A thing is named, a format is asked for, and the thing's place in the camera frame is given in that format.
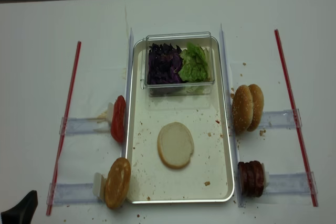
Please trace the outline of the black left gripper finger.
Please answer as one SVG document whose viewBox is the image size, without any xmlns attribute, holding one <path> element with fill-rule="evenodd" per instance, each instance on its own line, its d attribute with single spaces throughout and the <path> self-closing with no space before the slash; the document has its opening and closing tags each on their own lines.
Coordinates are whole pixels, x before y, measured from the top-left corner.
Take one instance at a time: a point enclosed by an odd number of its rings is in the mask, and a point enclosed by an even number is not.
<svg viewBox="0 0 336 224">
<path fill-rule="evenodd" d="M 1 223 L 31 224 L 37 206 L 37 191 L 31 190 L 16 206 L 1 212 Z"/>
</svg>

